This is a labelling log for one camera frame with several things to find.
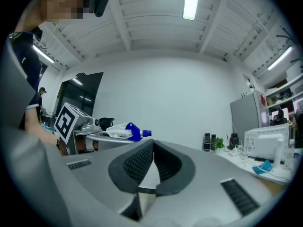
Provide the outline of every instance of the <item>black cap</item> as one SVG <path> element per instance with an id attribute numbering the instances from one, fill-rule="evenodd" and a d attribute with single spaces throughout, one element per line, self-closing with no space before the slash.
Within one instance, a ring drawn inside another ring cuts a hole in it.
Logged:
<path id="1" fill-rule="evenodd" d="M 39 91 L 42 91 L 42 92 L 46 93 L 46 90 L 45 90 L 44 87 L 40 87 Z"/>

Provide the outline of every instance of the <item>potted plant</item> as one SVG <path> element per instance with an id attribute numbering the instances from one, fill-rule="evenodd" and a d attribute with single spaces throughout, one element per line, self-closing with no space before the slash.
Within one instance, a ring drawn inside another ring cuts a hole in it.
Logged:
<path id="1" fill-rule="evenodd" d="M 216 138 L 216 141 L 214 142 L 214 150 L 216 154 L 222 154 L 224 147 L 225 145 L 223 144 L 223 138 Z"/>

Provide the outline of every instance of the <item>green plant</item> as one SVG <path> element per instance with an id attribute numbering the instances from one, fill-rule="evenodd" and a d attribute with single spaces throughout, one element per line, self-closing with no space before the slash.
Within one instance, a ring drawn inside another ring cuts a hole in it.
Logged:
<path id="1" fill-rule="evenodd" d="M 224 148 L 225 145 L 223 144 L 223 138 L 216 138 L 216 141 L 214 142 L 214 148 Z"/>

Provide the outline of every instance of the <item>gray refrigerator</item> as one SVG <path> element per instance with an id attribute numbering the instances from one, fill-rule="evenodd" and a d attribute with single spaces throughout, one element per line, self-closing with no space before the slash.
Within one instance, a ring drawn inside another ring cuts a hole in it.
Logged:
<path id="1" fill-rule="evenodd" d="M 233 132 L 244 144 L 246 131 L 268 127 L 269 115 L 265 96 L 255 91 L 231 103 Z"/>

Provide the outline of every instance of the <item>white ceiling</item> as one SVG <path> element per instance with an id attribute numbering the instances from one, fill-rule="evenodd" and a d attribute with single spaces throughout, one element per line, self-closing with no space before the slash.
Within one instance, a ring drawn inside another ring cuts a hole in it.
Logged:
<path id="1" fill-rule="evenodd" d="M 45 23 L 40 47 L 56 66 L 72 68 L 88 57 L 144 49 L 173 49 L 225 60 L 235 54 L 258 74 L 285 49 L 280 25 L 289 28 L 270 0 L 199 0 L 194 21 L 182 17 L 184 0 L 109 0 L 102 17 L 84 15 Z"/>

